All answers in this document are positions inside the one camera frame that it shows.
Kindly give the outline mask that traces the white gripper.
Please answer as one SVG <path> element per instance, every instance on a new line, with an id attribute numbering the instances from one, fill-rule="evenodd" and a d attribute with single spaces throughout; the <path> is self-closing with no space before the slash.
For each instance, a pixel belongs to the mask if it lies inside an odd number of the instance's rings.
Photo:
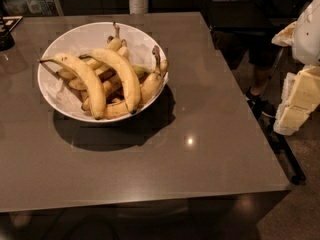
<path id="1" fill-rule="evenodd" d="M 274 35 L 272 44 L 288 47 L 293 57 L 306 64 L 297 74 L 288 73 L 273 130 L 290 136 L 320 105 L 320 0 L 313 0 L 294 21 Z"/>

